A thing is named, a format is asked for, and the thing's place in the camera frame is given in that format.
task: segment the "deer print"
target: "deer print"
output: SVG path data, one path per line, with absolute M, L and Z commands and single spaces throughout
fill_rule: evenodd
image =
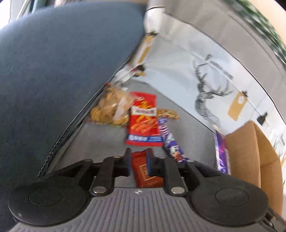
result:
M 207 120 L 211 124 L 215 124 L 215 125 L 220 127 L 221 125 L 220 125 L 219 119 L 216 116 L 214 116 L 209 111 L 209 109 L 206 107 L 206 100 L 207 99 L 213 99 L 214 95 L 224 97 L 224 96 L 231 94 L 233 91 L 229 91 L 229 81 L 228 80 L 227 80 L 227 85 L 226 85 L 225 89 L 222 91 L 221 91 L 221 85 L 218 87 L 217 90 L 212 89 L 209 92 L 206 92 L 204 90 L 204 87 L 206 85 L 205 77 L 207 76 L 207 73 L 205 73 L 204 75 L 201 76 L 202 73 L 200 72 L 199 68 L 204 66 L 204 65 L 207 65 L 207 64 L 208 63 L 204 63 L 204 64 L 196 66 L 196 62 L 193 61 L 195 73 L 196 73 L 196 76 L 199 80 L 199 83 L 197 85 L 199 94 L 198 94 L 196 102 L 195 102 L 195 109 L 198 112 L 198 114 L 200 116 L 202 116 L 205 120 Z

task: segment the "purple package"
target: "purple package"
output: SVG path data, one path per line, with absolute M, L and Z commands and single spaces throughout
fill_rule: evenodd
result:
M 217 159 L 217 170 L 230 175 L 231 169 L 229 163 L 229 154 L 225 146 L 225 137 L 216 129 L 214 129 L 214 141 Z
M 162 136 L 164 148 L 178 163 L 185 163 L 189 158 L 185 156 L 182 149 L 175 141 L 173 134 L 167 127 L 167 121 L 168 120 L 166 118 L 158 120 L 158 128 Z

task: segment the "metal screw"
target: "metal screw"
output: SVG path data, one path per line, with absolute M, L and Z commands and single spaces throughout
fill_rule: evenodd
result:
M 171 188 L 171 192 L 173 194 L 182 194 L 182 193 L 185 192 L 185 190 L 183 188 L 181 188 L 181 187 L 172 187 Z
M 103 186 L 96 186 L 92 189 L 92 191 L 94 193 L 105 193 L 106 192 L 106 188 Z

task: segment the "clear plastic bag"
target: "clear plastic bag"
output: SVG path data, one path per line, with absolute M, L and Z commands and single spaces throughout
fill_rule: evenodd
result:
M 90 119 L 98 124 L 113 124 L 124 126 L 129 121 L 128 109 L 135 97 L 120 87 L 108 87 L 98 105 L 90 112 Z

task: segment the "blue-gray cushion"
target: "blue-gray cushion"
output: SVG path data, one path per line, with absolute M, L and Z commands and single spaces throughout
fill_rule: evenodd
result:
M 46 7 L 0 30 L 0 231 L 9 192 L 36 178 L 59 136 L 140 42 L 145 5 Z

